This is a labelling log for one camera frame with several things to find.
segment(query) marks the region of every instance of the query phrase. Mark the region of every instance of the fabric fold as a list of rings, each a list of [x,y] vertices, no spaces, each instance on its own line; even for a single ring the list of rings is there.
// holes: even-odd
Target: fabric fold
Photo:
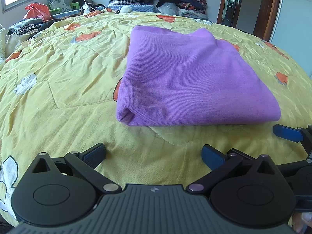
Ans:
[[[277,121],[277,100],[224,40],[206,29],[181,34],[136,26],[116,118],[130,126]]]

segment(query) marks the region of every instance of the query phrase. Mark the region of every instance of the doorway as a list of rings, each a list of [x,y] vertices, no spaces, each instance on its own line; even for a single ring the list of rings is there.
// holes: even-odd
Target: doorway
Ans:
[[[269,41],[280,0],[221,0],[218,24]]]

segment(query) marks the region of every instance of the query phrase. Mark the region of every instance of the metal screw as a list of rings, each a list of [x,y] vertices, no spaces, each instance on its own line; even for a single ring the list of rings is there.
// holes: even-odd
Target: metal screw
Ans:
[[[107,192],[113,192],[118,190],[119,186],[117,184],[109,183],[103,186],[103,189]]]
[[[188,189],[194,192],[202,191],[204,190],[204,186],[202,184],[191,184]]]

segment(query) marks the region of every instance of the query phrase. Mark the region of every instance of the green plastic chair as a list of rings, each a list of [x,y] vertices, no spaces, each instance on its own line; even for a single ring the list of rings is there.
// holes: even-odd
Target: green plastic chair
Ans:
[[[48,3],[48,8],[49,8],[49,11],[50,11],[50,14],[51,14],[51,15],[56,15],[56,14],[62,13],[62,9],[61,9],[61,8],[57,8],[57,9],[51,10],[51,7],[50,7],[50,4],[49,4],[49,3]],[[71,9],[72,9],[73,11],[79,10],[79,9],[80,9],[79,3],[78,3],[78,2],[71,3]]]

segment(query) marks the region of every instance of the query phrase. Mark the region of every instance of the fingernail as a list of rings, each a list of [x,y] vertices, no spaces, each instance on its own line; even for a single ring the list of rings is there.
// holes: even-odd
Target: fingernail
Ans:
[[[310,222],[312,219],[312,213],[302,213],[301,218],[307,222]]]

